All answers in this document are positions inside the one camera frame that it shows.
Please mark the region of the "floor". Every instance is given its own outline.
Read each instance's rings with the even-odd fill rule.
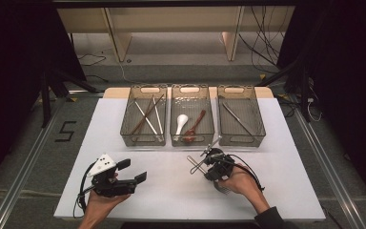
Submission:
[[[257,34],[245,32],[242,37],[253,46]],[[281,34],[272,33],[271,37],[274,37],[272,46],[279,51]],[[160,81],[255,84],[264,75],[271,75],[268,72],[277,71],[266,59],[251,52],[242,40],[238,42],[235,61],[228,61],[221,34],[217,32],[134,34],[122,64],[115,61],[106,34],[74,34],[73,40],[88,83],[100,89]],[[265,44],[258,42],[255,48],[269,56]],[[274,54],[270,55],[272,58],[267,59],[275,62]],[[304,122],[296,105],[297,95],[285,94],[284,83],[285,78],[279,79],[270,88],[287,116],[308,177],[328,213],[324,221],[296,224],[300,228],[366,228],[366,186],[353,163],[317,107],[311,106],[310,110],[315,120]],[[51,95],[53,122],[46,128],[41,128],[42,105],[36,101],[21,135],[0,167],[0,228],[77,228],[79,224],[78,219],[55,219],[53,212],[95,104],[103,94],[80,92],[83,90],[72,84],[67,87],[71,90],[68,98]],[[75,123],[70,124],[71,140],[58,141],[64,138],[61,129],[69,121]],[[105,220],[100,228],[119,228],[121,224]]]

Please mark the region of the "black cable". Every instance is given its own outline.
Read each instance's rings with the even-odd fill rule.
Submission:
[[[103,81],[105,81],[106,83],[109,83],[109,80],[105,79],[105,78],[102,78],[100,77],[99,75],[96,75],[96,74],[88,74],[88,75],[85,75],[86,77],[96,77],[96,78],[99,78]]]
[[[263,9],[265,9],[265,7],[263,7],[262,8],[262,18],[263,18],[263,24],[264,24],[264,17],[266,16],[265,15],[265,11],[263,10]],[[272,62],[273,62],[273,58],[272,58],[272,56],[270,55],[270,52],[269,52],[269,47],[270,47],[270,49],[272,49],[272,51],[274,51],[274,54],[275,54],[275,52],[277,52],[277,50],[275,50],[274,48],[273,48],[273,46],[272,46],[272,44],[270,43],[270,41],[267,39],[267,36],[266,36],[266,33],[265,33],[265,31],[264,31],[264,25],[260,25],[260,23],[259,23],[259,21],[258,21],[258,19],[257,19],[257,17],[256,17],[256,14],[254,13],[254,8],[253,7],[251,7],[251,10],[252,10],[252,13],[254,14],[254,19],[255,19],[255,21],[256,21],[256,23],[257,23],[257,26],[259,27],[259,32],[257,33],[257,35],[258,35],[258,37],[260,37],[260,39],[265,43],[265,45],[266,45],[266,48],[267,48],[267,54],[270,56],[270,58],[271,58],[271,60],[272,60]]]
[[[261,187],[261,184],[260,184],[260,180],[258,179],[256,173],[254,172],[254,170],[251,168],[251,166],[248,165],[248,163],[246,163],[246,161],[244,161],[242,158],[240,158],[239,156],[236,156],[236,155],[228,155],[228,156],[234,156],[236,158],[238,158],[240,161],[242,161],[247,167],[248,169],[252,172],[252,174],[254,175],[253,178],[254,180],[256,181],[256,184],[257,184],[257,187],[259,188],[260,191],[263,192],[264,188]],[[240,166],[240,165],[237,165],[235,164],[236,167],[238,168],[241,168],[242,170],[248,170],[246,168],[244,168],[243,166]]]
[[[81,57],[78,57],[78,59],[80,60],[80,59],[82,59],[82,58],[84,58],[85,56],[88,56],[88,55],[91,55],[91,56],[94,56],[94,57],[100,57],[100,58],[102,58],[102,59],[100,59],[100,60],[98,60],[98,61],[96,61],[96,62],[93,62],[93,63],[91,63],[91,64],[89,64],[89,65],[81,64],[82,66],[92,66],[92,65],[95,65],[95,64],[97,64],[97,63],[100,63],[100,62],[102,62],[103,60],[105,60],[105,59],[106,59],[106,56],[104,56],[104,55],[95,55],[95,54],[90,54],[90,53],[88,53],[88,54],[84,54],[84,55],[82,55]]]
[[[287,7],[287,9],[285,11],[283,22],[281,23],[280,27],[278,28],[277,34],[270,41],[273,41],[278,36],[279,33],[281,34],[282,37],[284,37],[284,34],[281,29],[284,26],[285,19],[287,19],[288,9],[289,9],[289,7]]]
[[[224,162],[224,163],[231,164],[231,165],[233,165],[233,166],[235,166],[235,167],[237,167],[237,168],[242,169],[243,171],[245,171],[248,175],[250,175],[250,176],[254,179],[254,181],[255,181],[255,183],[256,183],[256,185],[257,185],[257,188],[258,188],[261,192],[263,192],[264,188],[262,188],[262,187],[261,187],[261,185],[260,185],[260,181],[258,180],[258,178],[257,178],[256,174],[255,174],[255,173],[254,173],[254,171],[251,169],[251,167],[250,167],[250,166],[248,166],[248,165],[246,164],[246,162],[245,162],[245,161],[243,161],[241,158],[239,158],[239,159],[240,159],[242,162],[244,162],[244,163],[246,164],[246,166],[248,166],[248,168],[249,168],[249,169],[247,169],[247,168],[245,168],[245,167],[243,167],[243,166],[240,166],[240,165],[238,165],[238,164],[232,163],[232,162],[230,162],[230,161],[228,161],[228,160],[218,159],[218,158],[213,158],[213,159],[214,159],[214,160],[217,160],[217,161]]]
[[[287,99],[283,98],[280,95],[274,95],[274,97],[277,98],[278,104],[283,105],[283,106],[288,106],[291,109],[289,112],[287,112],[284,115],[284,117],[292,117],[295,114],[296,108],[299,107],[298,103],[288,101]]]
[[[253,47],[251,47],[251,46],[250,46],[250,45],[245,41],[245,39],[243,39],[243,37],[242,37],[242,35],[241,35],[241,34],[239,34],[239,37],[240,37],[240,39],[243,41],[243,43],[246,45],[246,47],[248,47],[248,49],[250,49],[252,52],[255,52],[256,54],[258,54],[260,57],[262,57],[263,59],[265,59],[266,61],[268,61],[270,64],[272,64],[272,65],[276,66],[276,64],[275,64],[273,61],[269,60],[269,59],[268,59],[266,56],[264,56],[262,53],[260,53],[260,52],[256,51]]]
[[[82,210],[83,210],[83,212],[85,213],[85,210],[86,210],[86,201],[85,201],[85,195],[86,195],[86,193],[87,192],[89,192],[89,190],[91,190],[92,188],[91,187],[89,187],[88,189],[83,189],[83,186],[85,185],[85,180],[86,180],[86,176],[87,176],[87,174],[88,174],[88,172],[89,172],[89,170],[93,167],[93,165],[94,165],[94,163],[92,163],[89,167],[88,167],[88,169],[86,170],[86,172],[85,172],[85,174],[83,175],[83,177],[82,177],[82,181],[81,181],[81,186],[80,186],[80,188],[79,188],[79,194],[78,194],[78,196],[77,196],[77,198],[76,198],[76,201],[75,201],[75,205],[73,206],[73,217],[76,219],[76,217],[75,217],[75,208],[76,208],[76,203],[77,202],[79,202],[79,204],[80,204],[80,207],[82,208]]]

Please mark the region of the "hand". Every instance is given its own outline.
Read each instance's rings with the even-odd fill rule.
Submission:
[[[91,190],[85,216],[79,228],[94,228],[106,218],[115,206],[129,198],[130,195],[131,194],[106,198],[97,195],[94,190]]]
[[[269,203],[258,189],[254,179],[241,168],[234,166],[233,172],[228,179],[219,180],[219,186],[229,188],[237,194],[242,194],[252,204],[258,214],[270,208]]]

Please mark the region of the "table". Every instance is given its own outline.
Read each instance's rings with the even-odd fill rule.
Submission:
[[[215,94],[215,90],[210,88],[211,94]],[[109,218],[123,221],[246,221],[256,216],[252,205],[241,195],[230,193],[226,196],[217,192],[200,172],[190,174],[193,166],[186,157],[192,156],[199,161],[205,147],[173,147],[169,128],[166,128],[164,147],[126,147],[119,131],[127,91],[110,89],[105,98],[99,99],[55,217],[72,219],[82,176],[103,153],[115,161],[132,160],[129,168],[119,172],[121,179],[148,173],[147,180],[137,186],[135,194],[113,209]],[[260,147],[214,147],[240,156],[250,164],[266,188],[267,200],[271,206],[277,206],[284,219],[324,220],[278,102],[265,88],[257,89],[256,94],[267,133]],[[214,95],[212,107],[216,113]],[[76,209],[75,215],[81,216],[82,210]]]

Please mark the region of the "transparent plastic bin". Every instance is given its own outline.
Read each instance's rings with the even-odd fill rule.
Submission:
[[[194,135],[185,135],[202,111],[205,114],[195,127]],[[177,135],[180,115],[187,115],[189,119]],[[207,146],[213,142],[214,121],[208,85],[172,85],[170,132],[173,146]]]
[[[219,145],[259,147],[266,131],[254,86],[220,85],[217,97]]]
[[[164,146],[166,144],[167,97],[168,85],[166,84],[131,86],[120,130],[126,146]],[[152,126],[144,118],[138,106],[142,113],[148,113],[146,118]]]

